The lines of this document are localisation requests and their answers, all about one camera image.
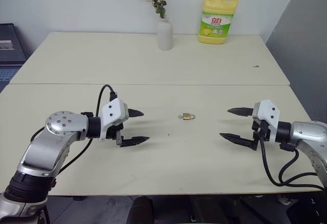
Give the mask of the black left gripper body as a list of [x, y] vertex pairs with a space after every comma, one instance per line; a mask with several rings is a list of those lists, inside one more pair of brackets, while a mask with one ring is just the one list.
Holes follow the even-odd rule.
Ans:
[[122, 146], [123, 145], [123, 136], [121, 134], [121, 131], [123, 130], [123, 128], [124, 128], [123, 123], [109, 127], [107, 129], [105, 139], [115, 140], [116, 144], [118, 146]]

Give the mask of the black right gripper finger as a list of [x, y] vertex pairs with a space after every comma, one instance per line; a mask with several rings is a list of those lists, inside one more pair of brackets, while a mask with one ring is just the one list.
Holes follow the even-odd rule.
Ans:
[[235, 107], [235, 108], [228, 109], [227, 111], [237, 116], [248, 117], [248, 116], [252, 116], [253, 108]]
[[240, 137], [239, 135], [234, 135], [231, 133], [220, 133], [220, 136], [222, 136], [223, 138], [227, 139], [228, 141], [230, 141], [234, 144], [241, 145], [244, 147], [248, 147], [252, 150], [255, 150], [255, 141], [254, 140], [244, 139], [244, 138]]

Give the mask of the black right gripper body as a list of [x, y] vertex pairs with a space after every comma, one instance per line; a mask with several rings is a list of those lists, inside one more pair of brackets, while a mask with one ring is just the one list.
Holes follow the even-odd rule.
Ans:
[[262, 143], [265, 141], [269, 141], [270, 139], [270, 129], [269, 124], [262, 120], [261, 122], [253, 121], [252, 124], [253, 130], [253, 142], [252, 142], [252, 150], [257, 150], [258, 143]]

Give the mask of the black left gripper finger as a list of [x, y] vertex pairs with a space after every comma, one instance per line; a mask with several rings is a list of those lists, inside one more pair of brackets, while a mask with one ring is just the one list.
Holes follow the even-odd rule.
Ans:
[[130, 139], [121, 139], [120, 147], [130, 147], [147, 141], [149, 137], [132, 137]]
[[141, 116], [143, 116], [144, 115], [144, 113], [143, 112], [141, 112], [141, 111], [139, 111], [139, 110], [135, 110], [135, 109], [128, 109], [128, 116], [130, 117], [130, 118], [134, 118], [134, 117], [141, 117]]

